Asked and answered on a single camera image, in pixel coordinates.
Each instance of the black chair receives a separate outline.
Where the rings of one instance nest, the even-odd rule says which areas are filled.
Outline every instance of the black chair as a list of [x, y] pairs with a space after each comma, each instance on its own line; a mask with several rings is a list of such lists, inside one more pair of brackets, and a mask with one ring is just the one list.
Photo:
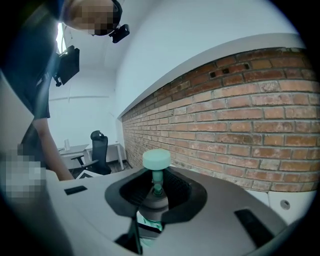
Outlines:
[[77, 159], [84, 170], [101, 175], [110, 174], [111, 169], [106, 163], [108, 137], [104, 136], [99, 130], [95, 130], [91, 133], [90, 138], [92, 140], [92, 161], [84, 164], [81, 159], [83, 155], [77, 155], [71, 159]]

